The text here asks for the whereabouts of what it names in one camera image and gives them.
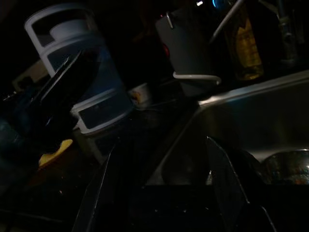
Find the kitchen counter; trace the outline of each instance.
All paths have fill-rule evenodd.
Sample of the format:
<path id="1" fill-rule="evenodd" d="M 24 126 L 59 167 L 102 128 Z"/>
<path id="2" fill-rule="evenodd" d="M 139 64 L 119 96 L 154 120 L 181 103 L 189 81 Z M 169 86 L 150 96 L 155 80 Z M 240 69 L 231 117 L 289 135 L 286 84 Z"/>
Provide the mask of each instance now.
<path id="1" fill-rule="evenodd" d="M 71 231 L 87 186 L 104 170 L 115 146 L 131 147 L 122 151 L 132 160 L 129 169 L 134 185 L 142 185 L 175 139 L 171 129 L 196 107 L 177 89 L 157 98 L 150 109 L 134 110 L 101 133 L 84 136 L 74 131 L 73 145 L 55 163 L 39 171 L 22 194 L 0 201 L 2 224 L 28 231 Z"/>

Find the white cup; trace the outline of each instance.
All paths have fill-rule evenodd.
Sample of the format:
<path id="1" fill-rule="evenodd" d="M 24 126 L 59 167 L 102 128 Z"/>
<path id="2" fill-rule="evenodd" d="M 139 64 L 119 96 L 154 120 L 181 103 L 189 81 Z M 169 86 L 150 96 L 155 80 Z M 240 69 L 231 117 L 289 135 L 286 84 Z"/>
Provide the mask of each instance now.
<path id="1" fill-rule="evenodd" d="M 152 96 L 147 83 L 131 89 L 128 93 L 132 102 L 138 108 L 146 108 L 152 104 Z"/>

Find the stainless steel sink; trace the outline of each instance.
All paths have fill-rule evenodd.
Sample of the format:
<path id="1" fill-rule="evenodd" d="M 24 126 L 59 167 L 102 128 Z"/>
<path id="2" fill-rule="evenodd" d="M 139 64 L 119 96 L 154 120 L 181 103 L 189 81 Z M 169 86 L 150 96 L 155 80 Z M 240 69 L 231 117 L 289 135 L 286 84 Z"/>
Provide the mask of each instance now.
<path id="1" fill-rule="evenodd" d="M 309 71 L 213 96 L 199 105 L 148 185 L 205 184 L 206 136 L 244 149 L 259 161 L 309 148 Z"/>

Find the metal bowl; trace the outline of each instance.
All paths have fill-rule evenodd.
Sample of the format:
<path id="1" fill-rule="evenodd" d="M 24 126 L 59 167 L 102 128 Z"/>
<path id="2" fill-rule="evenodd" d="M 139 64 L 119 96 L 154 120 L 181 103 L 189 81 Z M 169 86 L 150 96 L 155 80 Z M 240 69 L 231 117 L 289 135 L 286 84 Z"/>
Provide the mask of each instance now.
<path id="1" fill-rule="evenodd" d="M 272 184 L 309 185 L 309 150 L 280 152 L 262 162 Z"/>

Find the sink basin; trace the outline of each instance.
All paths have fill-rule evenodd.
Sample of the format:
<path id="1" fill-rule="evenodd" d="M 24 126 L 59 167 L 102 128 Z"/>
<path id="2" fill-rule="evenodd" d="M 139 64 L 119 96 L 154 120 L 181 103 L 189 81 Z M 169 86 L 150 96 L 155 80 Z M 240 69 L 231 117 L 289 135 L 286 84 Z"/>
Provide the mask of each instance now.
<path id="1" fill-rule="evenodd" d="M 147 185 L 204 185 L 210 171 L 207 136 L 259 161 L 309 148 L 309 71 L 212 96 L 199 105 Z"/>

